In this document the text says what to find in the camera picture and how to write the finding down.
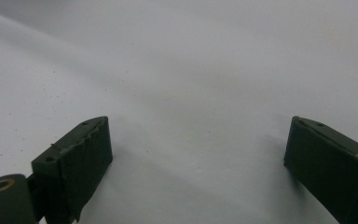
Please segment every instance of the black plastic part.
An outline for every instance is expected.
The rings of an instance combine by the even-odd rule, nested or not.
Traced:
[[[0,224],[34,224],[31,195],[24,175],[0,177]]]
[[[86,120],[32,161],[34,173],[0,177],[0,224],[70,224],[113,159],[107,117]]]
[[[358,143],[330,127],[293,117],[284,164],[334,218],[358,224]]]

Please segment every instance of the screw hole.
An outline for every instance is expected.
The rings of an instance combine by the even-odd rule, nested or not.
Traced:
[[[47,158],[45,159],[45,161],[46,161],[46,162],[52,162],[52,161],[55,161],[55,159],[52,158],[52,157],[47,157]]]
[[[14,179],[3,179],[0,180],[0,191],[10,188],[14,185]]]

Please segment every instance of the white table surface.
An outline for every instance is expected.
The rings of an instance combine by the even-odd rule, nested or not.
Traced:
[[[101,115],[81,224],[337,223],[282,158],[294,115],[358,141],[358,1],[0,0],[0,175]]]

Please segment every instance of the dark object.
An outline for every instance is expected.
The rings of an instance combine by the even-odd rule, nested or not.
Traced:
[[[0,177],[0,224],[70,224],[111,163],[107,117],[77,125],[32,161],[34,173]]]
[[[293,117],[284,165],[342,224],[358,224],[358,143]]]

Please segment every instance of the white surface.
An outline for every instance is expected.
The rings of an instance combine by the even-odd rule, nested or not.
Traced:
[[[291,117],[358,141],[358,1],[0,0],[0,175],[85,119],[115,159],[80,223],[336,223]]]

